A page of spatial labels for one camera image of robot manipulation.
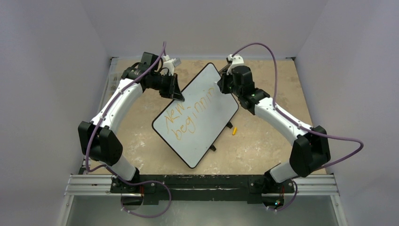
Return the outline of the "white whiteboard black frame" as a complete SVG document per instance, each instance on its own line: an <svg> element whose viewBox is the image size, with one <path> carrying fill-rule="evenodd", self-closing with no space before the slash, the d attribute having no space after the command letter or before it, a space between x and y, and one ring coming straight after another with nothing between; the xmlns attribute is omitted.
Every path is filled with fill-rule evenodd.
<svg viewBox="0 0 399 226"><path fill-rule="evenodd" d="M173 100L153 120L153 130L190 168L197 167L239 109L232 94L223 94L221 76L208 63L183 89L184 101Z"/></svg>

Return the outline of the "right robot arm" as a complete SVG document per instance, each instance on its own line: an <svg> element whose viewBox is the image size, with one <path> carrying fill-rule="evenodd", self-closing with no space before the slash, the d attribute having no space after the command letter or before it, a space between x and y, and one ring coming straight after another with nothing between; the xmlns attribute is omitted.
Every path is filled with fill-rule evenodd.
<svg viewBox="0 0 399 226"><path fill-rule="evenodd" d="M256 88L251 69L236 66L231 71L224 67L217 85L223 94L233 94L242 108L265 120L291 144L289 159L264 174L264 186L271 192L282 187L283 182L306 177L331 159L327 132L322 126L312 127L294 119L288 112L273 103L264 90Z"/></svg>

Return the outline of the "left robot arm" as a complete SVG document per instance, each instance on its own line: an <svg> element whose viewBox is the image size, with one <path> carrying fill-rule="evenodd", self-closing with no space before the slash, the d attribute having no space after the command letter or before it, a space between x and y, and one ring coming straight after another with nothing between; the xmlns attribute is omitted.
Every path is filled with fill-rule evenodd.
<svg viewBox="0 0 399 226"><path fill-rule="evenodd" d="M159 92L162 98L184 101L175 68L181 63L165 52L160 56L144 52L139 62L125 69L111 98L89 122L82 121L78 134L87 172L93 172L89 160L100 163L122 181L128 192L136 192L142 182L137 167L123 156L123 146L116 134L132 104L147 89Z"/></svg>

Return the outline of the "clear plastic screw box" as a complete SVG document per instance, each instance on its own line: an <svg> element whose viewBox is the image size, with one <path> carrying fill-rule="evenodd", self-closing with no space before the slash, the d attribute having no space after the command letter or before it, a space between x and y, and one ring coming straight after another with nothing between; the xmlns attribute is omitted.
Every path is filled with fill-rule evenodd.
<svg viewBox="0 0 399 226"><path fill-rule="evenodd" d="M109 75L107 90L114 93L120 83L121 73L112 73Z"/></svg>

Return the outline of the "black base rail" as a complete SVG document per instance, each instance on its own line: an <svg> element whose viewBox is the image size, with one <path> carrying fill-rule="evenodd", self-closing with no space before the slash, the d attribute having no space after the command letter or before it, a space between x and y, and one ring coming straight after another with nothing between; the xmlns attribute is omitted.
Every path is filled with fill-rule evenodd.
<svg viewBox="0 0 399 226"><path fill-rule="evenodd" d="M264 175L140 175L126 184L112 177L110 192L137 194L145 205L159 201L234 201L248 204L283 204L285 195L295 193L294 183L274 184Z"/></svg>

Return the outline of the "aluminium frame rail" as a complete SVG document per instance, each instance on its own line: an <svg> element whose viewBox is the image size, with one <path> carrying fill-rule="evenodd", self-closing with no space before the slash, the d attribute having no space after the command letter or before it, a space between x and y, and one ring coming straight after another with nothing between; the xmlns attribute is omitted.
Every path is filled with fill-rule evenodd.
<svg viewBox="0 0 399 226"><path fill-rule="evenodd" d="M71 175L64 195L111 196L111 175ZM339 195L334 175L309 175L296 178L298 195Z"/></svg>

